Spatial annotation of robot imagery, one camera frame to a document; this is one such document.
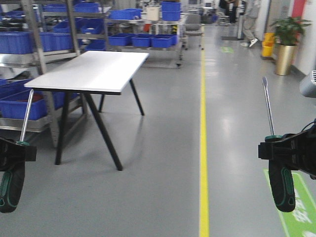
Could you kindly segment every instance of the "white sneaker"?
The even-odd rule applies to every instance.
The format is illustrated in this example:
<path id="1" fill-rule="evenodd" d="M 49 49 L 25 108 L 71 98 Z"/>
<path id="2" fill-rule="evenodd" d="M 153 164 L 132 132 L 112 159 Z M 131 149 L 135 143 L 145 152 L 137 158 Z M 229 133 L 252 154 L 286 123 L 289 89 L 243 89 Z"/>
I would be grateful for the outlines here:
<path id="1" fill-rule="evenodd" d="M 241 45 L 242 47 L 248 47 L 248 46 L 249 46 L 249 44 L 248 44 L 247 42 L 240 43 L 240 45 Z"/>
<path id="2" fill-rule="evenodd" d="M 256 42 L 258 42 L 258 39 L 257 38 L 254 38 L 253 40 L 250 41 L 250 45 L 249 45 L 249 48 L 251 46 L 253 46 Z"/>

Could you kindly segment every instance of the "epoxy floor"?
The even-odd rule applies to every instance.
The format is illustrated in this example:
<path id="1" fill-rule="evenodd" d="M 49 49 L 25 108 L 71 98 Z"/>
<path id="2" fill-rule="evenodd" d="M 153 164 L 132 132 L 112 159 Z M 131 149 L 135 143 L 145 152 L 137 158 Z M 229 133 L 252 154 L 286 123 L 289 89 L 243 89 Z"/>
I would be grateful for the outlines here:
<path id="1" fill-rule="evenodd" d="M 257 158 L 258 144 L 270 133 L 262 76 L 277 134 L 299 132 L 313 121 L 315 99 L 300 95 L 302 76 L 275 75 L 259 44 L 249 49 L 221 40 L 234 30 L 205 27 L 205 59 L 194 38 L 182 68 L 142 67 L 134 82 L 144 117 L 129 86 L 122 96 L 106 97 L 102 117 L 124 171 L 116 171 L 91 116 L 65 146 L 60 166 L 49 131 L 39 134 L 18 208 L 0 214 L 0 236 L 197 237 L 201 60 L 210 236 L 285 236 L 264 175 L 268 163 Z M 18 139 L 13 131 L 0 135 Z M 302 176 L 315 197 L 314 181 Z"/>

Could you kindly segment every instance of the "gold planter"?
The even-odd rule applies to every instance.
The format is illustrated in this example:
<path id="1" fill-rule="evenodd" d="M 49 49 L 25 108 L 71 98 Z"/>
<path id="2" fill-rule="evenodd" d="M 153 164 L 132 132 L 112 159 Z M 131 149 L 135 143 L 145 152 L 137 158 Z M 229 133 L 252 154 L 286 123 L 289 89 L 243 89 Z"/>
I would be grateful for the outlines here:
<path id="1" fill-rule="evenodd" d="M 279 51 L 276 60 L 276 74 L 286 76 L 290 74 L 292 60 L 296 45 L 279 45 Z"/>

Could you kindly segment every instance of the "green plant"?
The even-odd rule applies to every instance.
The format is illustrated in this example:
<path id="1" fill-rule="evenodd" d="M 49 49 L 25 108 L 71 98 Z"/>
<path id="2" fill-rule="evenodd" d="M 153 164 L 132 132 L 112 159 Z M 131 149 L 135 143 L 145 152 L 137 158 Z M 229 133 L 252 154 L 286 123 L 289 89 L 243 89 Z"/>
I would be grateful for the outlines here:
<path id="1" fill-rule="evenodd" d="M 304 28 L 311 24 L 308 20 L 302 20 L 301 17 L 287 17 L 285 19 L 275 19 L 270 26 L 275 27 L 276 41 L 282 45 L 295 45 L 298 40 L 298 34 L 304 35 Z"/>

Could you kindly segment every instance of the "chair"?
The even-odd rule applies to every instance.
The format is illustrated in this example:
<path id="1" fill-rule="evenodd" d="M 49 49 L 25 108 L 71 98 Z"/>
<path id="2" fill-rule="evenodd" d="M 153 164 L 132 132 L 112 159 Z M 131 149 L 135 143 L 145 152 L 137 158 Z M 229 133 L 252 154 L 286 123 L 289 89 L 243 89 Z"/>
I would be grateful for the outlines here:
<path id="1" fill-rule="evenodd" d="M 198 46 L 201 47 L 201 41 L 204 35 L 203 25 L 204 24 L 201 24 L 201 16 L 199 14 L 188 14 L 184 32 L 187 39 L 185 43 L 186 50 L 189 48 L 189 36 L 199 36 Z"/>

